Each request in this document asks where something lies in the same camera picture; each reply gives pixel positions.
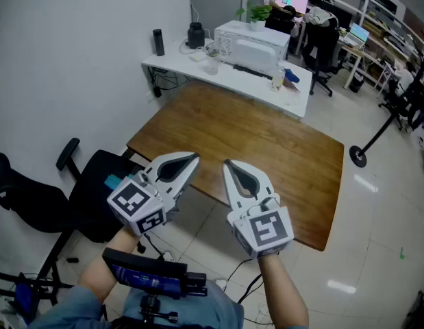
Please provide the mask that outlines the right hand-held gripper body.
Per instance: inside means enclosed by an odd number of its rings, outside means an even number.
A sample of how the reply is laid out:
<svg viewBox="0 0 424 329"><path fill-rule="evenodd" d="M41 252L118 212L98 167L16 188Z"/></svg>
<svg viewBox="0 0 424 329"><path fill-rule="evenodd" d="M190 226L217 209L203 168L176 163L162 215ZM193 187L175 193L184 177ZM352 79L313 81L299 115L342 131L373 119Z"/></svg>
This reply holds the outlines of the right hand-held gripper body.
<svg viewBox="0 0 424 329"><path fill-rule="evenodd" d="M232 234L251 259L278 253L294 239L286 206L277 193L250 207L241 207L227 215Z"/></svg>

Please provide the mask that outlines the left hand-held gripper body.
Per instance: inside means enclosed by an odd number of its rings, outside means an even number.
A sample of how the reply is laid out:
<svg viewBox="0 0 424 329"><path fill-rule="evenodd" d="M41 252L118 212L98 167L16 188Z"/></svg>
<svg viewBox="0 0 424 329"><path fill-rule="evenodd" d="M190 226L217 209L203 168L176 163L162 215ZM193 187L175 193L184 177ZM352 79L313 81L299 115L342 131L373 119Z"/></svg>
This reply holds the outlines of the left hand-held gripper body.
<svg viewBox="0 0 424 329"><path fill-rule="evenodd" d="M141 236L169 222L177 212L180 188L153 180L151 174L139 171L124 178L107 198L107 203L125 226Z"/></svg>

